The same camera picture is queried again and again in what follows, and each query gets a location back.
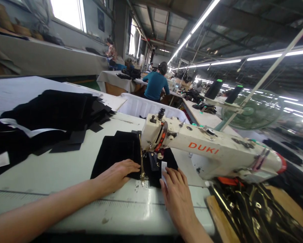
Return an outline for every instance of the white bin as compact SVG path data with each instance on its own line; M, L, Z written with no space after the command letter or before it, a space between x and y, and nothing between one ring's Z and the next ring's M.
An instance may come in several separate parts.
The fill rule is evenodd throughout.
M118 110L120 113L145 118L148 114L158 114L160 109L164 108L165 116L167 118L172 118L174 116L179 118L180 121L184 121L186 119L185 123L189 124L185 113L177 108L146 100L129 93L122 93L120 97L127 100Z

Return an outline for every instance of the woman in teal shirt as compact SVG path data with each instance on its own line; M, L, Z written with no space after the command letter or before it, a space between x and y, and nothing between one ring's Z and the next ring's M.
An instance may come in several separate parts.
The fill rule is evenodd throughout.
M169 95L169 87L167 79L164 75L167 73L167 63L162 62L159 64L157 72L151 72L142 80L148 82L143 98L155 102L160 102L160 94L162 89L165 89L166 95Z

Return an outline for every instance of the teal shirt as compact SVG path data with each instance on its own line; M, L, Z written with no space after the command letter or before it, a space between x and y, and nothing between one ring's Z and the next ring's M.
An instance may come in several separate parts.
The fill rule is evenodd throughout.
M159 100L162 89L165 89L169 95L169 87L167 79L158 72L150 72L142 79L144 82L148 80L148 85L145 91L145 96L151 100Z

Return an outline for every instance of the industrial sewing machine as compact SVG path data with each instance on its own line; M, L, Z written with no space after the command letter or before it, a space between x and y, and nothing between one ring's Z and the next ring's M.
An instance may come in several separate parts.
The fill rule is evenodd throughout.
M142 149L157 153L158 159L167 148L193 153L192 163L203 180L240 177L259 183L286 170L285 159L264 144L169 119L164 111L147 116L141 136Z

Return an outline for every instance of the green fan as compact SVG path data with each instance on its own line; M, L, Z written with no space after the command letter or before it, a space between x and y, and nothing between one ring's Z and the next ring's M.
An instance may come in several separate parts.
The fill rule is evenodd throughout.
M249 91L242 91L234 103L241 105L249 93ZM243 110L244 112L237 114L229 126L238 130L257 130L267 127L280 117L283 112L283 101L275 93L259 89L243 107ZM223 108L221 110L222 123L226 123L233 113L233 111Z

